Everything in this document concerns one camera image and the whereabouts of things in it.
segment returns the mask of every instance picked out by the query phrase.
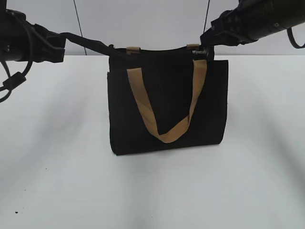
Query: tan handle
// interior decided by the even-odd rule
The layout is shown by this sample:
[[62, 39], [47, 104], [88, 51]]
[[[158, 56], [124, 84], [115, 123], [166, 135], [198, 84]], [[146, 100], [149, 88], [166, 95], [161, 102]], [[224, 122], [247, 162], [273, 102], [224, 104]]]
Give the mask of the tan handle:
[[157, 122], [144, 86], [142, 69], [135, 68], [127, 70], [129, 84], [147, 130], [149, 133], [164, 143], [171, 143], [176, 141], [178, 138], [185, 134], [190, 126], [198, 97], [204, 85], [207, 70], [206, 60], [197, 60], [193, 61], [193, 63], [193, 97], [189, 115], [181, 120], [177, 125], [175, 125], [169, 132], [163, 135], [158, 133]]

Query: fabric bag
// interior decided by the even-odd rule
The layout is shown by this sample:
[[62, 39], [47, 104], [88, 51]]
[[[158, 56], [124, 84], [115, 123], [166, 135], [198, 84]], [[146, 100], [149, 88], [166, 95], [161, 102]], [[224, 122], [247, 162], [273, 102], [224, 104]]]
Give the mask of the fabric bag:
[[109, 56], [110, 143], [116, 155], [221, 143], [227, 118], [228, 61], [199, 45], [115, 49], [64, 33]]

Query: white tabletop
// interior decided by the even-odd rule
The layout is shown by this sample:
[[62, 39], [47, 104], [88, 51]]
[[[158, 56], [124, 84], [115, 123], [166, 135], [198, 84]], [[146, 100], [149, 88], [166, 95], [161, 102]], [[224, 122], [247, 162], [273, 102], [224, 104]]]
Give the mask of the white tabletop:
[[217, 59], [230, 68], [223, 142], [119, 157], [108, 58], [35, 64], [0, 104], [0, 228], [304, 229], [305, 56]]

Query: black cable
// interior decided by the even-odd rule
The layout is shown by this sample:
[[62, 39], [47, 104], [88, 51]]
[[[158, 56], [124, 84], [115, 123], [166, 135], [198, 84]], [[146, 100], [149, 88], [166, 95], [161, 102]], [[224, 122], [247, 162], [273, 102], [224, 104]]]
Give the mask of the black cable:
[[3, 96], [2, 98], [0, 98], [0, 103], [4, 102], [5, 100], [7, 100], [11, 94], [12, 91], [12, 81], [11, 81], [11, 76], [10, 76], [10, 70], [8, 65], [6, 64], [6, 61], [4, 60], [4, 57], [2, 55], [2, 52], [0, 52], [0, 62], [2, 64], [2, 66], [4, 67], [4, 70], [6, 72], [6, 74], [8, 75], [8, 79], [9, 79], [9, 88], [5, 88], [8, 89], [9, 92], [7, 92], [7, 94], [5, 96]]
[[34, 44], [33, 44], [33, 38], [32, 38], [32, 33], [31, 33], [31, 27], [27, 24], [26, 21], [21, 21], [16, 16], [14, 16], [14, 18], [23, 27], [23, 29], [25, 30], [25, 32], [28, 36], [29, 50], [30, 50], [29, 61], [28, 61], [27, 66], [25, 67], [24, 71], [22, 72], [22, 75], [26, 76], [33, 65], [33, 57], [34, 57]]
[[[14, 19], [22, 26], [22, 28], [25, 30], [27, 37], [28, 37], [28, 41], [29, 41], [29, 61], [27, 63], [27, 66], [25, 67], [24, 71], [21, 73], [21, 75], [19, 75], [19, 77], [25, 77], [28, 72], [30, 71], [32, 65], [33, 65], [33, 57], [34, 57], [34, 44], [33, 44], [33, 38], [32, 38], [32, 34], [31, 34], [31, 27], [27, 24], [26, 21], [22, 21], [20, 20], [14, 13], [11, 14], [11, 16], [14, 17]], [[0, 87], [0, 92], [4, 91], [4, 90], [8, 90], [9, 92], [0, 99], [0, 103], [4, 102], [5, 100], [7, 100], [9, 98], [9, 96], [11, 95], [11, 92], [13, 90], [13, 84], [12, 84], [12, 77], [10, 75], [10, 70], [9, 67], [6, 64], [6, 61], [2, 55], [2, 53], [0, 52], [0, 62], [3, 65], [5, 72], [8, 76], [8, 80], [9, 80], [9, 87]]]
[[300, 46], [296, 43], [295, 37], [292, 33], [292, 28], [287, 29], [287, 34], [288, 34], [288, 38], [289, 38], [289, 41], [292, 44], [292, 46], [294, 46], [296, 49], [304, 49], [305, 48], [305, 44], [303, 46]]

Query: bag strap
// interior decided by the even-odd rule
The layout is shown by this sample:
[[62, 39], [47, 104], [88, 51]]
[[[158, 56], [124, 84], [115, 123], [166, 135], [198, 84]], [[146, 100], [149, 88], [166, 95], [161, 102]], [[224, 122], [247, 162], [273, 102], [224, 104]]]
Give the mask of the bag strap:
[[196, 60], [193, 61], [193, 63], [193, 97], [189, 115], [181, 120], [177, 125], [175, 125], [169, 132], [163, 135], [158, 133], [157, 122], [145, 89], [142, 69], [135, 68], [127, 70], [129, 84], [147, 130], [149, 133], [164, 143], [171, 143], [176, 141], [178, 138], [185, 134], [190, 126], [198, 97], [204, 85], [207, 71], [206, 60]]
[[132, 55], [127, 55], [126, 53], [119, 52], [115, 50], [113, 47], [108, 47], [101, 41], [90, 40], [73, 33], [63, 32], [61, 35], [71, 41], [72, 43], [78, 44], [84, 48], [90, 49], [92, 51], [98, 52], [100, 54], [104, 54], [107, 56], [116, 56], [121, 57], [123, 59], [134, 59]]

